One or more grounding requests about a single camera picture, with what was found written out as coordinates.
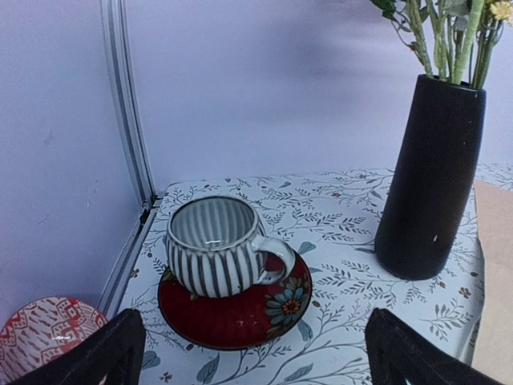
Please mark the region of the white rose stem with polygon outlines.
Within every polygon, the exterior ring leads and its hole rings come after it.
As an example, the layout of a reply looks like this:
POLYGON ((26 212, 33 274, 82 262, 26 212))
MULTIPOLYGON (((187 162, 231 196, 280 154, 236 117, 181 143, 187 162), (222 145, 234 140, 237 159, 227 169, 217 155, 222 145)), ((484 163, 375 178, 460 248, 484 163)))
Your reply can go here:
POLYGON ((425 76, 433 77, 430 56, 426 45, 423 23, 429 16, 421 1, 370 0, 394 28, 404 46, 414 53, 424 69, 425 76))

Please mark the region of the yellow daisy bunch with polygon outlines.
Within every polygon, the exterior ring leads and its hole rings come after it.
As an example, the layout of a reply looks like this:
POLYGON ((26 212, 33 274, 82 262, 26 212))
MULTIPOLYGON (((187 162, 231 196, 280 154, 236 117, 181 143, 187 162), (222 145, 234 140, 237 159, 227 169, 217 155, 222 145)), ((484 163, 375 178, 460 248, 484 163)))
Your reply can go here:
POLYGON ((492 51, 502 37, 504 27, 512 26, 512 1, 485 1, 476 32, 477 54, 471 86, 483 89, 492 51))

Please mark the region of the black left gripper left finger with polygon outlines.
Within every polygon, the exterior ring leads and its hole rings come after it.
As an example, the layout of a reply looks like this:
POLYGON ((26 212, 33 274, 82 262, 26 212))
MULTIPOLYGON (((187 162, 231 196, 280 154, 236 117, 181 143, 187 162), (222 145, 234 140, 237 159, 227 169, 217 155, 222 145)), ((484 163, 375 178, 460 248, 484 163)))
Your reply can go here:
POLYGON ((19 384, 137 384, 146 330, 126 309, 64 355, 18 379, 19 384))

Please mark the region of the light blue rose stem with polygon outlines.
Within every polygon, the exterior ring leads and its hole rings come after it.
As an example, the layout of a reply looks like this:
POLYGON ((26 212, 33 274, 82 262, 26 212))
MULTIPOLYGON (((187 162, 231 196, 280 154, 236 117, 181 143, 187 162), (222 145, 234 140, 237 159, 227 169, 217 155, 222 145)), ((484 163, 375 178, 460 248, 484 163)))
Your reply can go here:
POLYGON ((454 23, 457 12, 455 1, 425 1, 434 32, 433 60, 438 79, 451 83, 454 73, 454 23))

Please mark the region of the peach wrapping paper sheet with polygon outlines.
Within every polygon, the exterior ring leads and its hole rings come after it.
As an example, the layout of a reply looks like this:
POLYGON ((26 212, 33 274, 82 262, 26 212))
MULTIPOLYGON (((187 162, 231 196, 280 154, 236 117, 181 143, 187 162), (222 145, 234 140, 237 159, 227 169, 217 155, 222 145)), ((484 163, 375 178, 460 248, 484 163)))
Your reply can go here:
POLYGON ((484 305, 472 365, 512 383, 512 192, 475 181, 478 238, 484 258, 484 305))

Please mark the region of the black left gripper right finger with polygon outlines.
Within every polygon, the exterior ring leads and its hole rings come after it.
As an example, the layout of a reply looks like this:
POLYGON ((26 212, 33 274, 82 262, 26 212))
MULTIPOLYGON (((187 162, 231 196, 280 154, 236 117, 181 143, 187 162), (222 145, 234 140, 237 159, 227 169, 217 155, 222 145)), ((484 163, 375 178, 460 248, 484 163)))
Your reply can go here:
POLYGON ((365 340, 373 384, 497 383, 438 349, 387 309, 373 309, 365 340))

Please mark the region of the blue hydrangea stem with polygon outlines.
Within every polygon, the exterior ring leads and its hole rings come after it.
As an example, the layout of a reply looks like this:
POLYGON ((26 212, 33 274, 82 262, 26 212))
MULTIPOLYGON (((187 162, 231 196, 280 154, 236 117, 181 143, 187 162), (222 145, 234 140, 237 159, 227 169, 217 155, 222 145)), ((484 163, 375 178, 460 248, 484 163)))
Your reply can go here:
POLYGON ((471 2, 471 8, 468 12, 467 27, 465 29, 461 52, 455 61, 455 69, 452 79, 452 83, 454 84, 459 85, 462 81, 463 72, 466 69, 470 58, 471 47, 474 42, 476 31, 479 27, 484 4, 484 0, 473 0, 471 2))

